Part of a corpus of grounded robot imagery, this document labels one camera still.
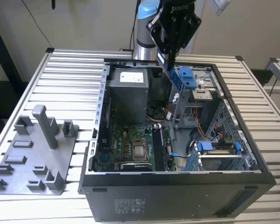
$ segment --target motherboard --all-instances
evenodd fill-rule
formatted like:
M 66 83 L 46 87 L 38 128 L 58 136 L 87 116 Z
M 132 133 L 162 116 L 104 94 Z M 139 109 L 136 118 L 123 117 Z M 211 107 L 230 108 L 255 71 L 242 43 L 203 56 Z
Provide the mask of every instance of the motherboard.
M 153 129 L 151 127 L 116 126 L 112 128 L 112 140 L 108 152 L 100 152 L 98 172 L 120 172 L 136 165 L 155 171 Z M 171 148 L 169 130 L 164 128 L 163 143 L 166 149 Z M 173 161 L 167 167 L 174 169 Z

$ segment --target power supply label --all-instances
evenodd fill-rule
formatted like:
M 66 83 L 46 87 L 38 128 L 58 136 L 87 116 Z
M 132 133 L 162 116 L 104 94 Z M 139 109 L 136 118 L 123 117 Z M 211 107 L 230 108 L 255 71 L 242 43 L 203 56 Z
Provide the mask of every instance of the power supply label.
M 116 214 L 144 213 L 145 198 L 115 199 L 114 205 Z
M 143 83 L 143 73 L 142 72 L 127 72 L 123 71 L 120 74 L 121 83 Z

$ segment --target expansion slot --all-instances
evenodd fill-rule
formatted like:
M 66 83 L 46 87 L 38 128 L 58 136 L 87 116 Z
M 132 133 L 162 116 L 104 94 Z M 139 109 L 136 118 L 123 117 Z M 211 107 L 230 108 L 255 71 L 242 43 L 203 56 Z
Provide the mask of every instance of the expansion slot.
M 155 171 L 167 170 L 166 149 L 161 125 L 154 125 L 152 130 Z

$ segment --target gray fixture base plate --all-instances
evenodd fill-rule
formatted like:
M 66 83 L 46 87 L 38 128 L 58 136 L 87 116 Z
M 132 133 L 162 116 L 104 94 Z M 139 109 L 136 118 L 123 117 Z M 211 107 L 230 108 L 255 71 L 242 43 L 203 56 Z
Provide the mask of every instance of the gray fixture base plate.
M 55 149 L 50 149 L 48 142 L 46 141 L 43 132 L 39 124 L 33 124 L 33 126 L 27 126 L 26 130 L 29 135 L 15 135 L 13 141 L 11 142 L 7 152 L 0 165 L 11 165 L 11 174 L 1 174 L 0 180 L 3 180 L 6 185 L 3 185 L 4 189 L 0 189 L 0 195 L 60 195 L 63 192 L 64 184 L 66 180 L 66 175 L 70 165 L 70 159 L 74 150 L 75 142 L 77 139 L 77 133 L 79 130 L 78 125 L 74 125 L 76 136 L 74 137 L 64 137 L 62 132 L 62 125 L 58 125 L 58 133 L 55 138 L 58 142 L 58 147 Z M 27 141 L 33 142 L 32 147 L 13 147 L 15 141 Z M 26 157 L 26 161 L 22 164 L 21 162 L 8 162 L 9 158 L 23 158 Z M 58 185 L 58 189 L 50 190 L 47 184 L 51 184 L 53 180 L 49 178 L 49 182 L 45 181 L 47 176 L 47 171 L 43 171 L 43 174 L 36 175 L 33 170 L 40 170 L 41 167 L 47 166 L 48 171 L 51 172 L 53 177 L 59 172 L 60 175 L 57 182 L 53 185 Z

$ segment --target aluminum table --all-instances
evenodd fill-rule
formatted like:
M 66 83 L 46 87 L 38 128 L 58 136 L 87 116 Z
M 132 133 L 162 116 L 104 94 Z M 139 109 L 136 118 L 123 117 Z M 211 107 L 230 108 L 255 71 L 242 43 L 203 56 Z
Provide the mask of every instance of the aluminum table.
M 60 196 L 0 195 L 0 223 L 94 223 L 87 200 L 77 189 L 84 151 L 91 139 L 104 58 L 129 59 L 132 55 L 130 52 L 55 49 L 43 57 L 0 135 L 0 161 L 15 135 L 13 125 L 18 116 L 28 115 L 34 120 L 31 114 L 34 106 L 44 104 L 47 115 L 54 116 L 59 124 L 72 119 L 80 126 L 65 192 Z M 177 61 L 217 65 L 277 185 L 235 219 L 140 223 L 280 224 L 280 111 L 238 57 L 179 55 Z

